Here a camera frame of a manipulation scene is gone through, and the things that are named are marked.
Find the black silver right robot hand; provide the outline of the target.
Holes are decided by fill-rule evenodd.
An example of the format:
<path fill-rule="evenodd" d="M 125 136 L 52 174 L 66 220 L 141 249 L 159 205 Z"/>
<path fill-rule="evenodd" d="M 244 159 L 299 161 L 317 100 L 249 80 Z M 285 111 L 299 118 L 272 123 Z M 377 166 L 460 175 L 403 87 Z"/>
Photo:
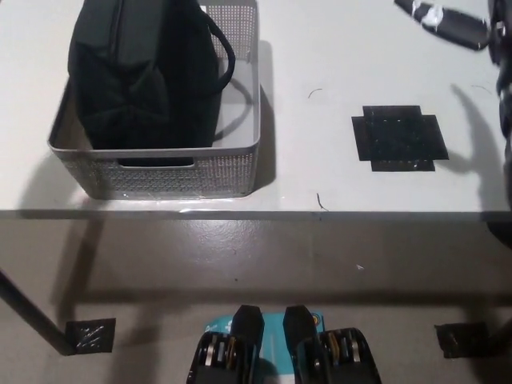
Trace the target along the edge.
<path fill-rule="evenodd" d="M 497 92 L 511 87 L 510 1 L 489 1 L 488 19 L 426 1 L 394 4 L 439 38 L 474 51 L 488 49 L 490 60 L 499 68 Z"/>

